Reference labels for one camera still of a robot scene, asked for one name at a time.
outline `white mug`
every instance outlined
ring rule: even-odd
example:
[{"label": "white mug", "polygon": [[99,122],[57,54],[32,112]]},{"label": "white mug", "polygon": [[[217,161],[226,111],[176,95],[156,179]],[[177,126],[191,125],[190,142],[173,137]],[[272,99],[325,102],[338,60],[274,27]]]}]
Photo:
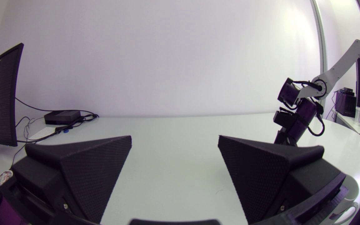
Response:
[{"label": "white mug", "polygon": [[[344,199],[341,200],[340,204],[338,204],[337,207],[333,210],[333,212],[330,213],[328,219],[335,221],[334,225],[340,225],[345,223],[347,220],[351,219],[358,210],[358,203],[355,202],[355,199],[359,194],[358,183],[353,177],[351,177],[350,175],[346,175],[342,185],[348,188],[348,193],[344,197]],[[343,219],[342,221],[337,221],[337,219],[339,219],[344,212],[346,212],[352,207],[355,208],[353,213],[351,213],[349,216],[347,216],[347,218]]]}]

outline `black textured surface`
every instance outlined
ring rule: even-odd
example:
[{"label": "black textured surface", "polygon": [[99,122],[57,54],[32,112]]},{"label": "black textured surface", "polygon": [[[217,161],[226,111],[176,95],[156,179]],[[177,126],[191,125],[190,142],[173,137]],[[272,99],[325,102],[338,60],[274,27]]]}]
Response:
[{"label": "black textured surface", "polygon": [[131,137],[62,144],[28,144],[26,152],[59,168],[86,219],[99,223],[131,149]]},{"label": "black textured surface", "polygon": [[287,174],[322,158],[323,147],[292,146],[219,137],[219,149],[236,188],[247,221],[260,221]]},{"label": "black textured surface", "polygon": [[133,219],[129,225],[220,225],[220,223],[215,220],[204,220],[204,221],[187,221],[187,222],[163,222],[163,221],[146,221]]}]

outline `purple object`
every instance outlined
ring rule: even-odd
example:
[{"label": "purple object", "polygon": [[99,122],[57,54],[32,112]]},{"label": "purple object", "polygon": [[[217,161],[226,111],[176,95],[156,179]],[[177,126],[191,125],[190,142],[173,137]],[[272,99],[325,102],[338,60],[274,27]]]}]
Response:
[{"label": "purple object", "polygon": [[301,120],[296,120],[288,133],[289,136],[291,136],[296,142],[298,142],[298,140],[304,134],[306,128],[309,126],[310,122],[316,115],[316,104],[307,100],[306,98],[303,98],[301,100],[301,104],[298,106],[296,114],[298,114],[299,117],[301,117],[307,122],[306,124]]}]

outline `black frame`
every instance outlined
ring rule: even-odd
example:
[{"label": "black frame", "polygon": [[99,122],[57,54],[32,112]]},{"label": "black frame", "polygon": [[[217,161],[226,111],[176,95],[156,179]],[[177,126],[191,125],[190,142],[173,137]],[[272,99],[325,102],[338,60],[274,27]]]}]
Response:
[{"label": "black frame", "polygon": [[15,121],[15,94],[16,94],[16,80],[18,77],[19,63],[20,63],[20,57],[21,57],[22,51],[23,51],[23,46],[24,46],[24,44],[20,43],[0,55],[0,60],[1,60],[7,54],[10,54],[11,52],[18,50],[18,53],[16,56],[16,61],[14,64],[14,71],[13,71],[13,75],[12,75],[12,79],[11,79],[11,90],[10,90],[9,111],[10,111],[11,140],[7,141],[7,140],[0,139],[0,144],[9,145],[9,146],[13,146],[13,147],[18,145],[18,141],[17,141],[17,137],[16,137],[16,124],[15,124],[15,122],[16,122]]}]

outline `black box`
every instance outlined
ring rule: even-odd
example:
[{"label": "black box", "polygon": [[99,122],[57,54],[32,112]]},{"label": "black box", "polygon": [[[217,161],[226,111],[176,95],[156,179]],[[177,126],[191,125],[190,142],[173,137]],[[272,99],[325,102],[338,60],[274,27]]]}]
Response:
[{"label": "black box", "polygon": [[346,117],[355,117],[356,97],[350,93],[337,92],[336,111]]},{"label": "black box", "polygon": [[45,124],[69,125],[80,117],[80,111],[53,111],[44,115],[44,120]]}]

